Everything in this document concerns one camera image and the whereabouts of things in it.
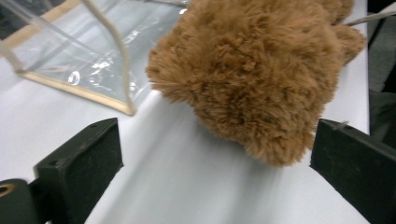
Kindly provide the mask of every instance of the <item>white surface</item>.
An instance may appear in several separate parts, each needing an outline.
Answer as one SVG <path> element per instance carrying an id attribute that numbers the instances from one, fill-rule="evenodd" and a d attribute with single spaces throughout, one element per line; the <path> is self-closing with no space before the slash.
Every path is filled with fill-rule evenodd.
<path id="1" fill-rule="evenodd" d="M 365 15 L 357 1 L 353 17 Z M 365 33 L 365 26 L 359 26 Z M 324 118 L 368 131 L 367 59 L 340 76 Z M 0 61 L 0 179 L 34 179 L 32 167 L 87 125 L 117 117 L 125 167 L 87 223 L 368 223 L 308 167 L 276 169 L 200 126 L 191 108 L 153 91 L 136 116 L 15 76 Z"/>

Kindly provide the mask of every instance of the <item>transparent vinyl pouch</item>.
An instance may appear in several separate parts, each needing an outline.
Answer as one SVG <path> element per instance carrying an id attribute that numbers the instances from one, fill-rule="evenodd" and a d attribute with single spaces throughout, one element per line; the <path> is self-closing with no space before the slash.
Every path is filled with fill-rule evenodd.
<path id="1" fill-rule="evenodd" d="M 0 53 L 22 77 L 132 115 L 150 91 L 149 50 L 188 1 L 2 0 Z"/>

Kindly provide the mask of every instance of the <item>fluffy brown fur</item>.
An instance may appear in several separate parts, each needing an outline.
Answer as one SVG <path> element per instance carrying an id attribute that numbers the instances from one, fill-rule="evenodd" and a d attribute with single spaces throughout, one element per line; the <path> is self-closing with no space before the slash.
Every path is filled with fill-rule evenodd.
<path id="1" fill-rule="evenodd" d="M 153 89 L 188 102 L 217 136 L 274 166 L 299 161 L 365 46 L 340 24 L 352 0 L 192 0 L 149 55 Z"/>

